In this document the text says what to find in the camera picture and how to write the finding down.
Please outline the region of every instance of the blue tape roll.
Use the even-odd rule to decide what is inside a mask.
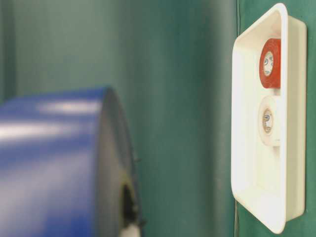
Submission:
[[[0,236],[118,236],[139,222],[132,149],[109,88],[0,107]]]

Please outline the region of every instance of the tape roll center hole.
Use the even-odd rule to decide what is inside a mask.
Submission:
[[[263,130],[269,134],[273,127],[273,115],[270,109],[266,109],[262,117]]]
[[[273,69],[273,54],[271,51],[268,51],[263,60],[263,71],[265,76],[269,76]]]
[[[136,223],[138,219],[137,205],[133,199],[132,191],[127,185],[123,188],[123,218],[124,227]]]

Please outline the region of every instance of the green fabric backdrop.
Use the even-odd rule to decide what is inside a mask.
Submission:
[[[149,237],[233,236],[235,0],[0,0],[0,96],[113,86]]]
[[[246,30],[255,20],[265,13],[277,0],[239,0],[240,32]],[[308,66],[307,66],[307,150],[306,150],[306,210],[305,214],[287,222],[281,235],[274,235],[241,205],[238,206],[240,237],[312,237],[316,235],[316,1],[284,0],[288,14],[305,22],[308,29]]]

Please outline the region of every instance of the tape roll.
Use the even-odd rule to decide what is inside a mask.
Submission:
[[[266,96],[259,107],[259,135],[266,146],[280,146],[279,106],[280,96]]]
[[[0,236],[140,236],[133,152],[110,88],[0,107]]]
[[[281,40],[269,39],[261,51],[259,76],[264,88],[280,88]]]

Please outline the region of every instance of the white plastic tray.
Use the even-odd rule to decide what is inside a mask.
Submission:
[[[306,35],[306,25],[278,3],[233,48],[232,191],[274,233],[305,209]],[[280,89],[265,89],[259,79],[261,50],[270,38],[281,39]],[[281,96],[279,147],[259,137],[258,108],[267,95]]]

